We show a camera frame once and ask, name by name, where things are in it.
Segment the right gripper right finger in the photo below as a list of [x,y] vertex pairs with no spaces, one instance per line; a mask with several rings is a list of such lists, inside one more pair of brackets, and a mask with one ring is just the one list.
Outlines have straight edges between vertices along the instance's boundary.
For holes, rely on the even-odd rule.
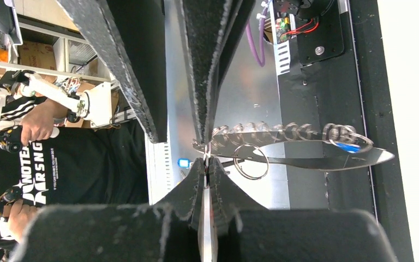
[[220,160],[214,157],[209,159],[209,190],[217,235],[228,233],[237,210],[265,209],[228,177]]

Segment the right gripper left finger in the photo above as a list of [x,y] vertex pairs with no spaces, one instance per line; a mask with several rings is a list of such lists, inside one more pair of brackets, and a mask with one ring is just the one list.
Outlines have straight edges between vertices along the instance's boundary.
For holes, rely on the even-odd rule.
[[170,204],[177,217],[195,231],[200,228],[202,197],[205,187],[204,161],[197,158],[188,175],[159,204]]

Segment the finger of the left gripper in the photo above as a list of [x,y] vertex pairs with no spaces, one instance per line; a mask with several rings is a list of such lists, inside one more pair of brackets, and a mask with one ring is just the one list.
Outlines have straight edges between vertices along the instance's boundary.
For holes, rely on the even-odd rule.
[[176,1],[196,140],[212,137],[219,93],[255,1]]
[[59,1],[119,82],[149,140],[167,141],[163,1]]

